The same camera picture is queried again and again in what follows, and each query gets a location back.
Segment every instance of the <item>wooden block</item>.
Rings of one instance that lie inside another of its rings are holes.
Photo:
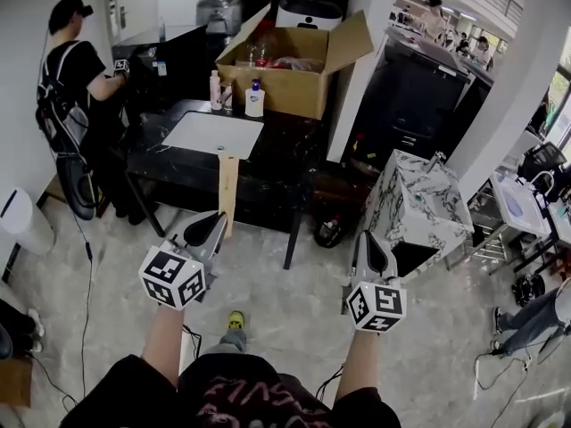
[[[219,190],[218,190],[218,212],[226,212],[228,216],[228,228],[225,238],[232,236],[232,225],[234,224],[234,209],[236,208],[236,185],[238,183],[238,164],[240,159],[229,157],[222,153],[219,155]]]
[[[0,361],[0,404],[30,407],[32,384],[31,358]]]

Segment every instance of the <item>trash can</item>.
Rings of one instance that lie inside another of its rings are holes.
[[[0,225],[30,252],[45,255],[54,247],[52,226],[29,195],[19,187],[0,196]]]

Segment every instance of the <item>door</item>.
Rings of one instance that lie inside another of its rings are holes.
[[[115,0],[119,41],[158,27],[157,0]]]

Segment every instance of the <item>storage box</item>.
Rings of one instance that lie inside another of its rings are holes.
[[[224,52],[216,60],[223,81],[234,81],[234,99],[244,103],[252,80],[261,80],[266,92],[264,109],[321,119],[327,104],[331,75],[373,51],[363,11],[353,14],[331,31],[280,27],[269,29],[276,40],[273,57],[293,56],[321,60],[321,73],[255,67],[237,67],[234,62],[247,59],[248,38],[269,11],[269,5],[242,24]]]

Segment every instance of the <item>gray floor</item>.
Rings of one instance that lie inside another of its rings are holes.
[[[56,245],[42,258],[23,251],[11,286],[45,321],[45,350],[38,357],[51,377],[79,398],[89,266],[67,207],[50,200],[44,210],[56,230]],[[164,207],[158,214],[164,224],[177,215]],[[161,239],[148,223],[132,227],[116,219],[113,209],[102,220],[82,226],[95,255],[85,351],[87,388],[92,389],[115,361],[143,347],[156,305],[145,297],[137,270],[149,246]],[[299,376],[315,392],[343,363],[352,337],[351,320],[339,315],[349,244],[319,248],[304,224],[292,269],[284,271],[286,244],[285,234],[237,224],[213,271],[219,279],[203,304],[192,303],[186,310],[186,322],[203,335],[205,348],[224,333],[228,313],[243,310],[250,352],[263,356],[279,372]],[[491,340],[492,306],[517,310],[510,296],[512,280],[509,271],[487,276],[477,264],[453,272],[439,265],[408,285],[409,316],[398,330],[382,337],[379,375],[381,396],[402,426],[492,425],[524,374],[514,363],[489,391],[475,393],[473,365]],[[524,427],[540,409],[563,406],[571,382],[570,343],[531,368],[497,427]],[[532,348],[532,355],[537,349]],[[508,363],[482,358],[480,379],[489,383]],[[331,384],[328,405],[334,393]],[[61,395],[34,366],[32,409],[21,411],[26,426],[57,426],[64,414]]]

